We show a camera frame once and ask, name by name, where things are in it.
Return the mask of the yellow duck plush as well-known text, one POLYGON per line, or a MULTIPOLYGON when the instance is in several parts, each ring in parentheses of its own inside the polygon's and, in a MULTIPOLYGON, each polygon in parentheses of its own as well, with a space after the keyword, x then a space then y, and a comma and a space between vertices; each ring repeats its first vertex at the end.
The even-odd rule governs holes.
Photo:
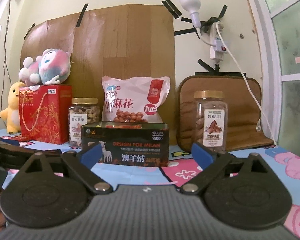
POLYGON ((8 106, 0 112, 0 118, 6 121, 6 129, 8 134, 16 134, 21 131, 19 117, 19 88, 25 87, 25 83, 14 83, 8 94, 8 106))

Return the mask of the brown seat cushion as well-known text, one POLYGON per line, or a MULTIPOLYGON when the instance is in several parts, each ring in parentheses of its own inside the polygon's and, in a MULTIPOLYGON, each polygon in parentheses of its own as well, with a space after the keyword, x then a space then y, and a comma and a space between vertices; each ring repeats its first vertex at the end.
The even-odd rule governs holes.
POLYGON ((185 78, 178 89, 177 144, 186 152, 192 145, 194 121, 193 96, 198 90, 218 90, 228 104, 226 150, 236 151, 272 145, 273 141, 257 130, 261 112, 251 97, 242 77, 194 75, 185 78))

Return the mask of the red gift bag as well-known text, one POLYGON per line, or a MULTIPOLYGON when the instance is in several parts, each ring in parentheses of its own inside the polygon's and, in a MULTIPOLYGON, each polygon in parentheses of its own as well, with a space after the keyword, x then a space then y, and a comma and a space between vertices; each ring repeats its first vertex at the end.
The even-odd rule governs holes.
POLYGON ((28 140, 63 144, 69 140, 69 85, 39 85, 19 88, 21 136, 28 140))

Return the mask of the blue cartoon pig sheet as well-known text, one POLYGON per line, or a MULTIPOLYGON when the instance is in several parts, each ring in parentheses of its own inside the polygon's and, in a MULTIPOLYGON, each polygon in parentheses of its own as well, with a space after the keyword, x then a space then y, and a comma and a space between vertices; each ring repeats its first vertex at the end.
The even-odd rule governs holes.
MULTIPOLYGON (((7 135, 5 130, 0 130, 0 138, 8 139, 8 140, 19 140, 17 135, 7 135)), ((70 150, 72 146, 69 143, 64 143, 63 145, 54 145, 54 144, 47 144, 44 142, 38 141, 25 141, 20 142, 21 147, 26 148, 38 148, 38 149, 55 149, 60 148, 63 152, 65 150, 70 150)), ((292 164, 292 168, 297 168, 295 160, 300 160, 297 155, 288 152, 284 148, 279 146, 268 146, 268 147, 261 147, 256 149, 247 149, 247 150, 240 150, 232 152, 237 157, 247 157, 249 153, 259 153, 262 158, 267 161, 267 163, 271 166, 271 168, 277 173, 279 178, 285 183, 288 187, 289 191, 293 197, 293 206, 290 214, 288 215, 287 221, 285 222, 285 226, 289 231, 295 234, 297 237, 300 238, 300 179, 294 180, 293 178, 289 177, 285 173, 285 168, 288 165, 284 165, 287 163, 292 164), (280 154, 279 157, 286 157, 284 160, 284 164, 278 163, 275 156, 280 154)), ((185 182, 188 182, 194 175, 197 175, 202 171, 199 166, 196 166, 195 161, 192 159, 192 155, 190 153, 186 153, 181 151, 178 146, 170 146, 170 157, 168 167, 163 168, 156 168, 156 167, 127 167, 119 165, 103 165, 103 164, 96 164, 92 171, 97 175, 101 175, 102 178, 112 183, 114 187, 117 187, 118 183, 128 183, 131 184, 144 184, 144 185, 176 185, 181 186, 185 182)), ((79 232, 79 230, 75 229, 71 231, 67 231, 70 234, 65 236, 64 239, 74 239, 75 233, 78 232, 79 239, 110 239, 110 236, 103 235, 102 238, 98 237, 97 235, 93 236, 93 233, 96 234, 96 230, 94 225, 90 222, 92 220, 88 220, 89 230, 88 232, 79 232)), ((181 223, 176 227, 176 229, 172 230, 172 233, 168 233, 168 236, 172 237, 172 239, 177 239, 175 237, 181 236, 181 239, 190 239, 190 236, 181 234, 179 232, 183 226, 186 229, 190 229, 188 226, 188 222, 190 222, 190 218, 185 218, 183 215, 181 216, 181 223)))

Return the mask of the pecan jar gold lid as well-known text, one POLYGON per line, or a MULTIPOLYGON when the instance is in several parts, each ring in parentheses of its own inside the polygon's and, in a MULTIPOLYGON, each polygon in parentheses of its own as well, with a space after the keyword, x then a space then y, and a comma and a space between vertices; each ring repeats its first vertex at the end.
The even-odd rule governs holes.
POLYGON ((228 104, 224 93, 217 90, 199 90, 194 93, 194 122, 192 141, 215 153, 226 152, 228 104))

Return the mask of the mixed nuts jar gold lid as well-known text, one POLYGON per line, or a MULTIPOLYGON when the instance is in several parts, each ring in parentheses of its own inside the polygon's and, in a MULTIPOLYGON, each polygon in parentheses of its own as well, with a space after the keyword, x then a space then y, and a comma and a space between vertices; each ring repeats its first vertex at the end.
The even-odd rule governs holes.
POLYGON ((81 127, 100 119, 98 98, 72 98, 68 110, 69 144, 78 148, 82 144, 81 127))

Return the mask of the black cardboard box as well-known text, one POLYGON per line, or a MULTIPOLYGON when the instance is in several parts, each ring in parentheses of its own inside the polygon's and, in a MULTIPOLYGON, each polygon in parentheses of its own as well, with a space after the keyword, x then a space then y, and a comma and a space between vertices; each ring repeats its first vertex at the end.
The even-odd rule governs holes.
POLYGON ((98 163, 166 167, 169 127, 165 123, 96 122, 81 127, 82 148, 101 145, 98 163))

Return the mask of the pink blue plush toy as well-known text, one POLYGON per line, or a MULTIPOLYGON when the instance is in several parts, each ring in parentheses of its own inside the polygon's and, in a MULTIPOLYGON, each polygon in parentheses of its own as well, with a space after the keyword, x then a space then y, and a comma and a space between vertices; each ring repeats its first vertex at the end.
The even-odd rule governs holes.
POLYGON ((46 49, 34 60, 26 57, 19 70, 19 80, 28 87, 36 85, 59 85, 71 73, 71 53, 60 49, 46 49))

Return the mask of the pink snack bag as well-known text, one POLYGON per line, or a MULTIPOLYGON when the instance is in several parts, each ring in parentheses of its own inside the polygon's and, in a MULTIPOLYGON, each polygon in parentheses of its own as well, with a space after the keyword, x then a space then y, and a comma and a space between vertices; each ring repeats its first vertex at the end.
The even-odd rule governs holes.
POLYGON ((168 76, 131 77, 122 80, 102 77, 104 104, 102 121, 161 123, 158 113, 170 91, 168 76))

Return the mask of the white power adapter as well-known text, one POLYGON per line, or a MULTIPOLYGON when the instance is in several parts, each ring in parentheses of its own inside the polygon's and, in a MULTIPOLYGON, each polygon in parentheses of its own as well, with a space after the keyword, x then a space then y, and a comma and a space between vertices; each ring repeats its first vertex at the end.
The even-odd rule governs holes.
POLYGON ((210 59, 219 64, 224 60, 224 55, 228 53, 226 46, 223 44, 220 34, 223 31, 223 25, 221 22, 215 22, 210 27, 210 40, 208 41, 203 36, 203 31, 199 28, 196 29, 197 34, 201 41, 210 46, 210 59))

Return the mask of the white light bulb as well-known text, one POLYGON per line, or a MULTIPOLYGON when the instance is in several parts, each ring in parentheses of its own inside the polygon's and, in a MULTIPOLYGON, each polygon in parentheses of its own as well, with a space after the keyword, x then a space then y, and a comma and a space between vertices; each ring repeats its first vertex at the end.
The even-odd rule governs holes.
POLYGON ((189 16, 192 20, 193 26, 197 29, 200 28, 200 16, 199 10, 201 7, 200 0, 179 0, 179 3, 189 13, 189 16))

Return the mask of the wood-pattern wall board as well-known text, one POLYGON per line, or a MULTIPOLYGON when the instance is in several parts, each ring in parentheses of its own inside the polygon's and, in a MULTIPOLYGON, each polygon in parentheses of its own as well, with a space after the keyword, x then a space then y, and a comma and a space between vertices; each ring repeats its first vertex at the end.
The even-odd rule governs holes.
POLYGON ((67 84, 74 97, 104 102, 101 79, 170 78, 170 92, 158 112, 176 142, 175 45, 173 17, 162 5, 127 4, 47 20, 25 39, 20 57, 48 48, 71 53, 67 84))

